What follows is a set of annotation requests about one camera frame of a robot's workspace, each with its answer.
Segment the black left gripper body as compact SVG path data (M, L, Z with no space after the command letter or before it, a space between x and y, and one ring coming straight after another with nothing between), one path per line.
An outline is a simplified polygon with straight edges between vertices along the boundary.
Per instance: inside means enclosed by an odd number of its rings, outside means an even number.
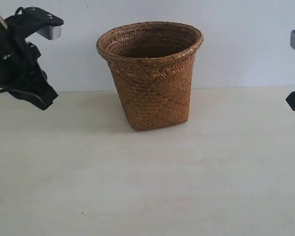
M17 87L36 63L26 39L43 26L62 26L63 19L39 7L19 7L0 15L0 92Z

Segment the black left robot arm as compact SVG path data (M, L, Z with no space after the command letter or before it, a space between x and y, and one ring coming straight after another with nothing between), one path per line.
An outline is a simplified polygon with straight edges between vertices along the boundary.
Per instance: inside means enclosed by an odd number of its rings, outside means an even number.
M26 39L38 33L48 40L61 37L63 19L39 7L19 7L14 15L0 15L0 93L27 101L41 110L49 108L58 94L41 69L39 49Z

